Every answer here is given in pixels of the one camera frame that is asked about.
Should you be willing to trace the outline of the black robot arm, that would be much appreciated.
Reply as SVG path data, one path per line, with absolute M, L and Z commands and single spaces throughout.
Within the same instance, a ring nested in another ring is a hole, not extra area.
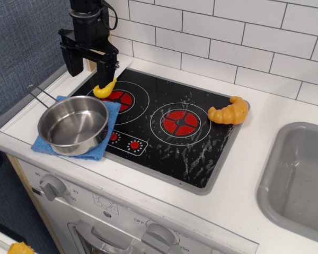
M 114 79 L 118 68 L 119 50 L 109 41 L 110 31 L 117 27 L 109 24 L 109 10 L 114 10 L 106 1 L 70 1 L 69 14 L 73 29 L 60 29 L 60 48 L 68 72 L 74 77 L 83 71 L 83 59 L 96 63 L 98 88 L 105 88 Z

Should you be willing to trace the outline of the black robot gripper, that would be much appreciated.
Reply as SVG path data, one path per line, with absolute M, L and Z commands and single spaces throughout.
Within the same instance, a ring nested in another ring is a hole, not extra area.
M 60 48 L 67 70 L 72 77 L 83 71 L 83 58 L 97 62 L 98 86 L 103 89 L 114 79 L 119 67 L 119 51 L 109 42 L 108 13 L 71 13 L 73 29 L 60 29 Z

